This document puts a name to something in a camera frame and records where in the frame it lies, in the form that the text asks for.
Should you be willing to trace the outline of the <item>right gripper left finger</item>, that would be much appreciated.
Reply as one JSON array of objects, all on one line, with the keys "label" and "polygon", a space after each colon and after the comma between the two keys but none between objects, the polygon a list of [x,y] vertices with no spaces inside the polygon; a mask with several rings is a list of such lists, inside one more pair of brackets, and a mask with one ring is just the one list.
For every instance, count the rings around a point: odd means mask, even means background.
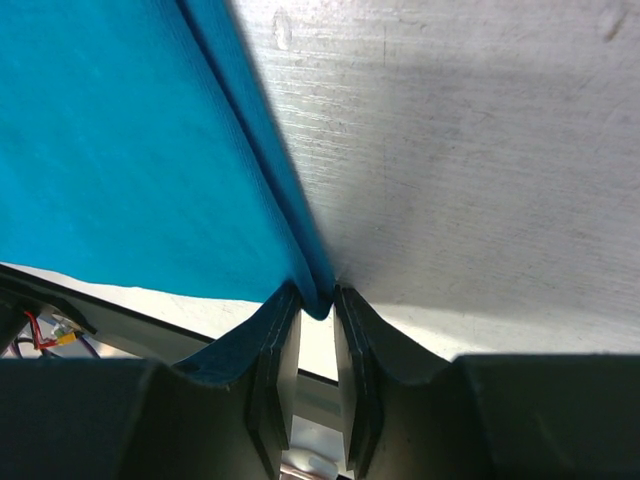
[{"label": "right gripper left finger", "polygon": [[274,479],[291,436],[300,297],[279,288],[249,319],[174,365],[5,359],[5,479]]}]

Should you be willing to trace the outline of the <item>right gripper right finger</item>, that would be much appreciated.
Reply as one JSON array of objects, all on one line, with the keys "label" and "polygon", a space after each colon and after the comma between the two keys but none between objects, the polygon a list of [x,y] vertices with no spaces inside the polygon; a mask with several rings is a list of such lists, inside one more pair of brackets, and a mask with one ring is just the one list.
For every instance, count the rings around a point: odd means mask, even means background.
[{"label": "right gripper right finger", "polygon": [[334,293],[347,465],[359,479],[635,479],[639,359],[446,360]]}]

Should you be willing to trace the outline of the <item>teal blue t shirt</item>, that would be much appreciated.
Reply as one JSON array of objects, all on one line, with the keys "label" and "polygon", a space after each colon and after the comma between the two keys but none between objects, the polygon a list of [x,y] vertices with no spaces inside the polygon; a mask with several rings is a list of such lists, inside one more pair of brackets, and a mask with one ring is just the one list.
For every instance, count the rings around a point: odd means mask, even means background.
[{"label": "teal blue t shirt", "polygon": [[334,275],[225,1],[1,5],[1,258],[262,302]]}]

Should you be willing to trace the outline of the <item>aluminium front frame rail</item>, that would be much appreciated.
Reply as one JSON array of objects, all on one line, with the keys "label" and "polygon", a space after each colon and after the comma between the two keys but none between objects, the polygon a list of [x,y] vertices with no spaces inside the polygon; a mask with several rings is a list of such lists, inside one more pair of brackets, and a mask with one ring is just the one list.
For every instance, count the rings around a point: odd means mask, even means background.
[{"label": "aluminium front frame rail", "polygon": [[346,467],[338,384],[299,369],[290,447],[280,479],[352,479]]}]

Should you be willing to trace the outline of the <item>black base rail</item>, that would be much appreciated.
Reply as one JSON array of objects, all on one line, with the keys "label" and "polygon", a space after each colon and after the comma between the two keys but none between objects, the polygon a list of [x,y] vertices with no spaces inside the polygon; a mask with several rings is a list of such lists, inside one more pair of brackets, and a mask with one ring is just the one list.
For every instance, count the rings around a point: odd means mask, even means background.
[{"label": "black base rail", "polygon": [[176,363],[212,339],[8,266],[1,299],[20,312],[69,320],[95,340],[139,357]]}]

